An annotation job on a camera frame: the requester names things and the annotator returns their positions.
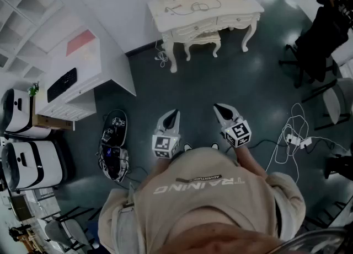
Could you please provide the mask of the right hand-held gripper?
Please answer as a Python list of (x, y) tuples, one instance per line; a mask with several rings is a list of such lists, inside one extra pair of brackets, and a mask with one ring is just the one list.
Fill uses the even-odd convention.
[(248, 122), (239, 116), (235, 107), (215, 103), (213, 105), (218, 123), (222, 126), (225, 140), (234, 148), (239, 148), (251, 140), (252, 132)]

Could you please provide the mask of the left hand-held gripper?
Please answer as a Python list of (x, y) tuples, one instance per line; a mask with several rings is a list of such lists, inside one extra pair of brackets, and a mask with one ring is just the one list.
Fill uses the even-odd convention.
[(180, 111), (168, 111), (158, 121), (152, 136), (152, 150), (156, 157), (171, 159), (179, 147)]

